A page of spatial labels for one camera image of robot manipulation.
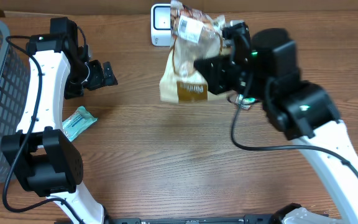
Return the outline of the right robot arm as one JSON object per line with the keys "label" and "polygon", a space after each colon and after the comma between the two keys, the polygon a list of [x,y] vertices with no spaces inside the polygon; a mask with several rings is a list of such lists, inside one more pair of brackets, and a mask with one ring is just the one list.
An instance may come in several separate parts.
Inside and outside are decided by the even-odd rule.
{"label": "right robot arm", "polygon": [[301,78],[296,43],[282,28],[250,35],[241,22],[223,29],[227,55],[195,60],[212,94],[235,91],[262,104],[270,124],[299,151],[336,205],[339,223],[358,223],[358,155],[329,94]]}

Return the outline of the mint wet wipes pack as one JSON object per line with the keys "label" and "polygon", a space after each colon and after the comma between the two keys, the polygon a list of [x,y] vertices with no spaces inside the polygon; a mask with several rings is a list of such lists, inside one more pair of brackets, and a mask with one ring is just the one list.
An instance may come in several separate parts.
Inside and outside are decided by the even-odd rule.
{"label": "mint wet wipes pack", "polygon": [[84,106],[80,106],[76,111],[63,122],[63,133],[70,142],[74,141],[83,131],[97,122]]}

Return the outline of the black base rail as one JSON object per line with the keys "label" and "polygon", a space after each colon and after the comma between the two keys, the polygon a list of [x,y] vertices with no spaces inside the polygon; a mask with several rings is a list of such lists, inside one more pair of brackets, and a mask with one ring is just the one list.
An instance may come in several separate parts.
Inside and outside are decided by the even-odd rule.
{"label": "black base rail", "polygon": [[272,214],[251,214],[243,217],[209,217],[209,218],[111,218],[112,224],[264,224],[273,223]]}

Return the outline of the brown paper bread bag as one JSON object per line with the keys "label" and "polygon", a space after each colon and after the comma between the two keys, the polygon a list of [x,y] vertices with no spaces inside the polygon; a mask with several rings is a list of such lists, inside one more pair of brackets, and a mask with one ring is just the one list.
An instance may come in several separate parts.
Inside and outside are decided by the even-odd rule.
{"label": "brown paper bread bag", "polygon": [[225,15],[216,18],[192,9],[180,1],[170,3],[170,52],[160,79],[160,100],[168,103],[195,103],[225,98],[212,94],[211,86],[193,66],[195,60],[228,54],[223,44]]}

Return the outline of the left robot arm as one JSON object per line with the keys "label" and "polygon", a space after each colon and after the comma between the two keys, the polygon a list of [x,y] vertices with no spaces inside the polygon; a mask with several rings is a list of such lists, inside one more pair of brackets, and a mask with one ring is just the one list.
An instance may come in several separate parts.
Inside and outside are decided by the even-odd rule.
{"label": "left robot arm", "polygon": [[15,177],[42,204],[54,202],[72,223],[111,223],[83,181],[80,152],[63,132],[63,102],[117,84],[109,62],[91,60],[80,27],[67,17],[50,21],[47,34],[27,38],[23,49],[30,60],[30,81],[24,112],[1,150]]}

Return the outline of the orange Kleenex tissue pack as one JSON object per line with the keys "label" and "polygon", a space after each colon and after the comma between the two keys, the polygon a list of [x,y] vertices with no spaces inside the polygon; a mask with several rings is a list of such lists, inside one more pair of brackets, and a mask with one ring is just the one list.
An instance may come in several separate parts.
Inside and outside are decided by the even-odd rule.
{"label": "orange Kleenex tissue pack", "polygon": [[243,95],[233,93],[227,97],[227,101],[236,106],[240,106],[243,110],[251,109],[252,105],[257,104],[259,100],[255,98],[244,98]]}

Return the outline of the white barcode scanner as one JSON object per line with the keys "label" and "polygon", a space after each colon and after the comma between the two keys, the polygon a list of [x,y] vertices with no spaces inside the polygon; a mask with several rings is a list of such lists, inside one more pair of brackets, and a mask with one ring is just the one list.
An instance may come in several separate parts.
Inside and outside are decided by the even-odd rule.
{"label": "white barcode scanner", "polygon": [[170,3],[154,4],[150,10],[150,36],[154,46],[171,44]]}

